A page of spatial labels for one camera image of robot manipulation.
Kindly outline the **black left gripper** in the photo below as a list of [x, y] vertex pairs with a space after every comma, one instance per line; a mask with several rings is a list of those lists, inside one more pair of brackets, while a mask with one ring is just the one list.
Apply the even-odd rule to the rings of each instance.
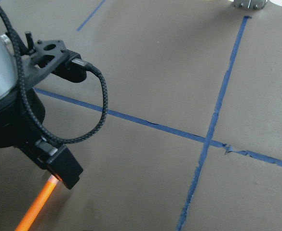
[[65, 145], [44, 141], [14, 89], [0, 99], [0, 148], [20, 149], [41, 169], [49, 170], [71, 190], [80, 180], [82, 166]]

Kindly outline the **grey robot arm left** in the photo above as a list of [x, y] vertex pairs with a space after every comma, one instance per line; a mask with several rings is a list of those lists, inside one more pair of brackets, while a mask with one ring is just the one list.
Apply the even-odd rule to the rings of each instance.
[[[27, 42], [27, 58], [22, 62], [25, 91], [31, 110], [43, 122], [45, 107], [34, 86], [49, 74], [79, 83], [85, 80], [86, 73], [68, 66], [80, 55], [68, 50], [63, 41], [33, 42], [27, 36]], [[0, 36], [0, 148], [11, 146], [20, 149], [41, 169], [48, 170], [68, 189], [80, 179], [83, 169], [70, 150], [57, 141], [48, 141], [26, 113], [17, 88], [15, 61]]]

